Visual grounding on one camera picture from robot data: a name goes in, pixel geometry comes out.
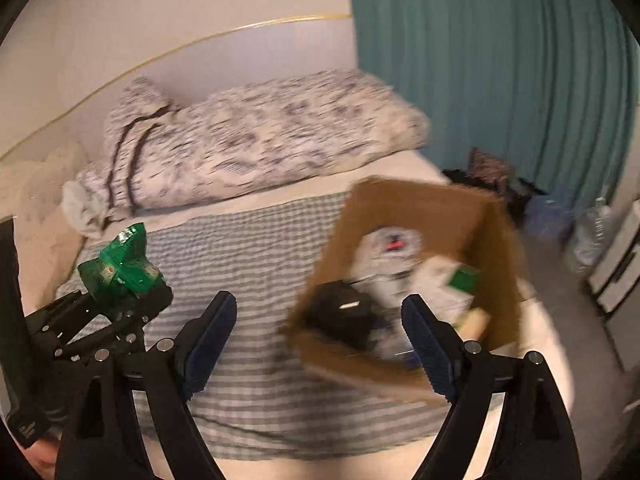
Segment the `person's left hand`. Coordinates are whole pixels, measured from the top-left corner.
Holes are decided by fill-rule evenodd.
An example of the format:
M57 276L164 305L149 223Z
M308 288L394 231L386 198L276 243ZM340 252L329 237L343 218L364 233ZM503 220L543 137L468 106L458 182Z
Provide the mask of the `person's left hand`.
M36 441L29 448L23 448L22 452L41 478L53 480L59 446L58 439L47 437Z

